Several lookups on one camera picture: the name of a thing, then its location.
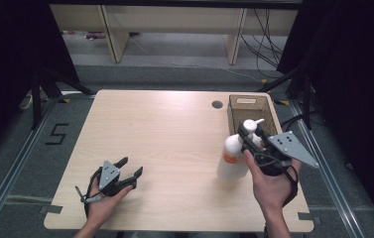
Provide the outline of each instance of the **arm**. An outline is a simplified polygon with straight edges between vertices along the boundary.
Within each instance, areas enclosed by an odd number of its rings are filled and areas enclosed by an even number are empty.
[[[114,196],[106,196],[89,204],[87,221],[84,223],[82,228],[74,236],[76,238],[87,238],[94,237],[103,223],[112,215],[118,202],[124,198],[128,192],[132,189],[132,186],[127,186],[118,192]],[[90,195],[99,192],[97,185],[97,178],[94,179]]]
[[[264,175],[255,165],[252,154],[244,152],[246,164],[252,174],[254,196],[260,204],[266,219],[267,231],[270,238],[292,237],[283,216],[283,203],[291,192],[290,181],[285,175],[269,177]],[[292,166],[297,170],[301,168],[301,162],[292,160]]]

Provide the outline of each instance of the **white bottle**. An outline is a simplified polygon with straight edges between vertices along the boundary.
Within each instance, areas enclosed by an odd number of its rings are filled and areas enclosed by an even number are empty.
[[[261,146],[261,138],[255,135],[258,123],[264,121],[246,120],[243,125],[248,131],[251,139],[258,147]],[[240,179],[248,173],[245,156],[241,152],[242,138],[238,134],[229,136],[224,141],[223,151],[217,167],[217,176],[221,179]]]

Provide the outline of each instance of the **human hand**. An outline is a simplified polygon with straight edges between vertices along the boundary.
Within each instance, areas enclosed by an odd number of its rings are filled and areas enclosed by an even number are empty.
[[[248,150],[244,151],[244,155],[252,175],[254,196],[266,219],[269,236],[289,237],[290,232],[283,216],[283,204],[291,193],[291,182],[285,175],[276,177],[264,175]],[[299,173],[302,163],[292,159],[292,166]],[[293,168],[288,168],[288,172],[292,179],[297,179]]]
[[[94,234],[112,215],[119,201],[124,198],[132,188],[132,185],[126,186],[114,196],[105,196],[98,201],[89,203],[87,221],[75,237],[94,237]],[[91,184],[89,196],[93,196],[98,192],[100,192],[100,190],[96,177]]]

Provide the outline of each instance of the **light wood tabletop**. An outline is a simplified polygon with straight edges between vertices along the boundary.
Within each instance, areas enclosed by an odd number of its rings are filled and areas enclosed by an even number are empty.
[[[144,167],[137,188],[102,226],[110,230],[263,231],[265,220],[254,198],[250,173],[223,180],[216,170],[224,140],[230,135],[229,95],[253,92],[99,91],[74,146],[48,213],[49,229],[79,229],[86,218],[75,186],[86,192],[89,178],[105,160],[128,157],[121,179]],[[219,101],[223,106],[214,108]],[[281,127],[269,100],[278,132]],[[302,188],[284,208],[292,232],[310,232],[311,220]]]

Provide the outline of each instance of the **gray floor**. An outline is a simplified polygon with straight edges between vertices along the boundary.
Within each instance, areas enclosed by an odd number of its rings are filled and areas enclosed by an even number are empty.
[[[229,65],[221,36],[134,35],[122,61],[117,64],[111,61],[104,40],[89,41],[83,36],[84,33],[63,35],[81,82],[95,90],[115,88],[253,91],[262,85],[261,79],[272,81],[280,76],[263,60],[258,60],[261,71],[256,70],[256,57],[243,43],[237,64]],[[274,40],[280,48],[286,41],[285,38]],[[270,51],[265,50],[264,55],[274,60]],[[65,84],[60,84],[60,87],[62,91],[73,90]],[[285,99],[286,88],[287,83],[273,89],[270,95],[275,101]],[[43,225],[45,214],[41,210],[48,206],[54,197],[92,101],[92,98],[79,96],[68,103],[51,100],[43,103],[44,109],[52,107],[51,114],[0,209],[0,237],[70,237],[75,234],[76,231],[71,230],[46,229]],[[294,116],[291,106],[278,103],[275,107],[281,122]],[[374,205],[357,176],[344,166],[345,158],[322,117],[314,115],[311,119],[312,133],[342,196],[351,207],[364,236],[374,237]],[[58,123],[67,124],[56,130],[66,136],[61,145],[48,145],[48,142],[56,142],[59,139],[51,136]],[[16,114],[2,135],[0,185],[19,157],[26,139],[33,132],[31,126],[32,111],[29,108]],[[298,134],[301,141],[305,140],[297,123],[292,125],[291,130]],[[354,237],[346,227],[322,173],[304,167],[301,184],[301,192],[306,196],[315,221],[315,229],[308,234],[294,234],[294,237]],[[115,237],[115,232],[101,231],[97,237]]]

